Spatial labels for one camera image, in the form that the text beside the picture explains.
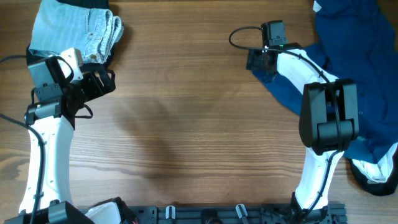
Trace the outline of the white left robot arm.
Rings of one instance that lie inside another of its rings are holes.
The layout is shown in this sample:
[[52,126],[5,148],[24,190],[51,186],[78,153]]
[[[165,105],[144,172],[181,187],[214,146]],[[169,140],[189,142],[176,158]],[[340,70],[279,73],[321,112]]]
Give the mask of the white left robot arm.
[[100,202],[87,212],[72,202],[70,146],[77,111],[86,102],[114,91],[113,71],[70,74],[42,72],[34,77],[38,101],[28,106],[21,125],[30,135],[27,187],[19,214],[7,223],[122,223],[119,198]]

